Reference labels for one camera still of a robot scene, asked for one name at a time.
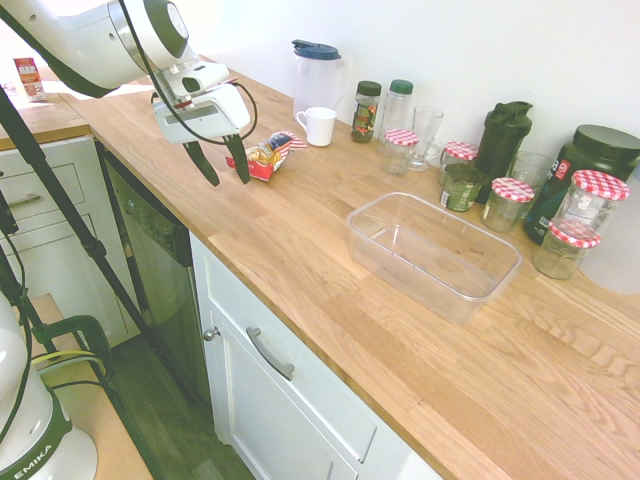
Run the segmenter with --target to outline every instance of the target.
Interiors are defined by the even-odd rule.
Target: black shaker bottle
[[[515,157],[522,139],[531,131],[531,119],[527,112],[533,107],[527,102],[498,103],[487,114],[484,133],[475,166],[486,173],[491,180],[503,177]],[[476,202],[487,203],[491,193],[491,181],[482,187]]]

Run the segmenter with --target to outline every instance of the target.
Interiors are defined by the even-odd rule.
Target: white cabinet
[[[216,433],[256,478],[440,479],[193,235],[191,243]]]
[[[253,345],[218,320],[220,339],[205,348],[222,370],[216,388],[224,396],[230,443],[253,474],[270,480],[354,480],[355,471],[265,370]]]
[[[42,148],[83,220],[105,245],[118,278],[135,298],[93,139],[81,137]],[[25,264],[29,295],[51,293],[65,317],[95,317],[112,346],[136,334],[131,318],[31,166],[16,150],[8,150],[0,152],[0,171],[0,190],[13,205],[19,227],[12,240]],[[0,244],[19,278],[9,245],[4,239]]]

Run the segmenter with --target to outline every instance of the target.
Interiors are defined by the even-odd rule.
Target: wooden floor
[[[189,407],[147,344],[135,337],[113,349],[111,385],[146,440],[163,478],[254,480],[230,446],[218,440],[211,412]]]

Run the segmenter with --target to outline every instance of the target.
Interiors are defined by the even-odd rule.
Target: drinking glass
[[[437,108],[416,107],[413,110],[413,124],[411,130],[418,135],[420,141],[410,153],[409,168],[422,171],[429,168],[427,156],[429,147],[433,143],[444,113]]]
[[[509,166],[507,177],[523,181],[533,188],[533,192],[537,195],[544,182],[547,181],[553,162],[553,158],[540,153],[518,152]],[[527,215],[532,205],[533,201],[529,202],[529,205],[520,214],[520,218]]]

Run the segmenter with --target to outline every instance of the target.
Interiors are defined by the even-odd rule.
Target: blue lid
[[[338,49],[331,45],[323,45],[321,43],[310,43],[304,40],[294,40],[293,53],[304,58],[313,58],[315,60],[337,60],[342,58]]]

